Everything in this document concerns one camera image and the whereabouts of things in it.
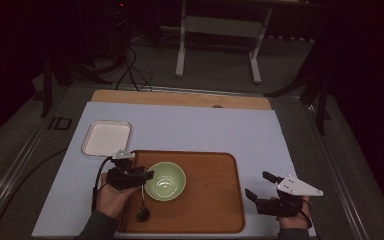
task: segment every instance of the bowl rim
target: bowl rim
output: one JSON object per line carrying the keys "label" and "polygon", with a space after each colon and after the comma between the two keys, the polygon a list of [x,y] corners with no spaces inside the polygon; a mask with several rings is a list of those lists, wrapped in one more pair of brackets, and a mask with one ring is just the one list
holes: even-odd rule
{"label": "bowl rim", "polygon": [[164,164],[168,164],[168,165],[174,165],[177,169],[180,170],[180,172],[182,173],[183,175],[183,178],[185,179],[184,180],[184,184],[182,185],[182,188],[179,190],[179,193],[175,196],[175,197],[172,197],[172,198],[168,198],[168,199],[157,199],[155,198],[152,194],[150,194],[148,192],[148,188],[146,187],[148,181],[146,181],[145,183],[145,192],[148,194],[148,196],[150,196],[152,199],[155,199],[157,201],[160,201],[160,202],[167,202],[167,201],[171,201],[173,199],[176,199],[178,196],[180,196],[180,194],[182,194],[183,190],[185,189],[186,187],[186,174],[185,174],[185,171],[183,171],[183,169],[176,163],[174,162],[169,162],[169,161],[163,161],[163,162],[158,162],[158,163],[155,163],[154,165],[152,165],[151,167],[148,168],[148,171],[152,171],[153,168],[155,168],[157,165],[164,165]]}

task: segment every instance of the white plate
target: white plate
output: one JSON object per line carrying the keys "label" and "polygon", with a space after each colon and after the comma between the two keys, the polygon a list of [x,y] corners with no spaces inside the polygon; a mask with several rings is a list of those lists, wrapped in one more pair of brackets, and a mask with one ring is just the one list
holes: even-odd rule
{"label": "white plate", "polygon": [[95,121],[89,127],[82,152],[91,156],[110,157],[119,150],[126,150],[130,129],[127,122]]}

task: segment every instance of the table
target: table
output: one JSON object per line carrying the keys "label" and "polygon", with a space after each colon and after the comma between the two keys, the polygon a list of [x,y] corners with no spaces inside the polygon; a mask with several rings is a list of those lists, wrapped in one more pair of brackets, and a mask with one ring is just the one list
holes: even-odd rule
{"label": "table", "polygon": [[[223,108],[202,107],[213,105]],[[76,236],[89,218],[91,190],[103,158],[86,156],[80,149],[90,124],[98,119],[123,120],[132,124],[127,146],[129,151],[228,152],[236,158],[243,190],[245,227],[239,233],[116,233],[116,237],[208,239],[276,236],[278,223],[275,218],[257,214],[255,205],[246,199],[244,193],[246,187],[261,198],[276,196],[275,186],[262,179],[263,170],[279,176],[295,175],[276,114],[270,110],[266,99],[99,90],[85,107],[32,233],[34,237]]]}
{"label": "table", "polygon": [[258,68],[257,56],[260,51],[261,43],[272,13],[272,8],[265,12],[262,22],[240,21],[232,19],[220,19],[201,16],[191,16],[186,11],[186,0],[182,1],[182,17],[180,21],[180,46],[177,56],[176,76],[183,76],[185,65],[185,37],[186,31],[200,32],[210,34],[220,34],[238,37],[256,38],[256,44],[252,51],[249,52],[249,61],[252,70],[254,83],[261,83],[260,70]]}

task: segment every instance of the tray rim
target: tray rim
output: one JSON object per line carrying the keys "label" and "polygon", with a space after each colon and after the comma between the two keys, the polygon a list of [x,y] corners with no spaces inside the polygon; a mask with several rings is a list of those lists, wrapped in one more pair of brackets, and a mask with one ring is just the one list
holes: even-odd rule
{"label": "tray rim", "polygon": [[205,152],[205,151],[170,151],[170,150],[142,150],[142,149],[136,149],[136,150],[133,150],[132,153],[135,153],[136,157],[134,159],[135,161],[135,164],[138,164],[138,158],[139,158],[139,154],[140,152],[144,152],[144,153],[163,153],[163,154],[186,154],[186,153],[194,153],[194,154],[199,154],[199,155],[208,155],[208,154],[217,154],[217,155],[227,155],[229,156],[232,161],[233,161],[233,164],[234,164],[234,168],[235,168],[235,177],[236,177],[236,181],[238,183],[238,200],[239,200],[239,205],[240,205],[240,218],[241,218],[241,224],[238,226],[237,229],[235,229],[234,231],[225,231],[225,232],[220,232],[220,231],[205,231],[205,232],[196,232],[196,231],[188,231],[188,232],[180,232],[180,231],[174,231],[174,232],[166,232],[166,231],[153,231],[153,232],[138,232],[138,231],[129,231],[129,232],[126,232],[126,220],[128,218],[128,208],[129,208],[129,202],[130,202],[130,199],[128,200],[127,204],[126,204],[126,207],[123,211],[123,214],[122,214],[122,217],[119,218],[120,221],[120,224],[119,226],[117,227],[117,232],[121,232],[121,233],[142,233],[142,234],[237,234],[237,233],[240,233],[242,232],[244,229],[245,229],[245,226],[246,226],[246,218],[245,218],[245,209],[244,209],[244,203],[243,203],[243,196],[242,196],[242,191],[241,191],[241,183],[240,183],[240,179],[239,179],[239,171],[238,171],[238,165],[237,165],[237,161],[236,161],[236,158],[235,156],[233,156],[231,153],[229,152],[214,152],[214,151],[208,151],[208,152]]}
{"label": "tray rim", "polygon": [[81,147],[81,151],[83,152],[83,154],[87,155],[87,156],[95,156],[95,157],[110,157],[112,156],[111,155],[101,155],[101,154],[92,154],[92,153],[88,153],[86,151],[86,147],[87,147],[87,144],[89,143],[90,141],[90,137],[92,136],[92,133],[93,133],[93,129],[99,124],[99,123],[119,123],[119,124],[123,124],[124,126],[126,126],[129,131],[127,133],[127,136],[126,136],[126,145],[125,146],[122,146],[123,149],[120,149],[120,150],[126,150],[126,146],[127,144],[129,143],[129,137],[130,137],[130,132],[132,131],[132,125],[129,123],[129,122],[126,122],[126,121],[117,121],[117,120],[104,120],[104,119],[100,119],[100,120],[95,120],[93,121],[90,125],[89,125],[89,128],[88,128],[88,131],[85,135],[85,138],[83,139],[83,143],[82,143],[82,147]]}

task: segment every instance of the wooden board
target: wooden board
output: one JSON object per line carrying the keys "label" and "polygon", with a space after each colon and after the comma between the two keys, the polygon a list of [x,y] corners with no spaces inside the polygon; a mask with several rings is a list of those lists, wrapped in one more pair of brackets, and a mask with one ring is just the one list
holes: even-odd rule
{"label": "wooden board", "polygon": [[186,187],[174,200],[161,202],[145,193],[151,216],[137,222],[141,193],[131,196],[120,232],[129,233],[237,233],[244,225],[242,197],[235,158],[228,153],[135,151],[137,166],[158,162],[179,165]]}
{"label": "wooden board", "polygon": [[271,110],[270,102],[264,97],[231,95],[210,95],[172,92],[137,92],[121,90],[97,90],[92,102],[150,104],[189,107],[214,107],[233,109]]}

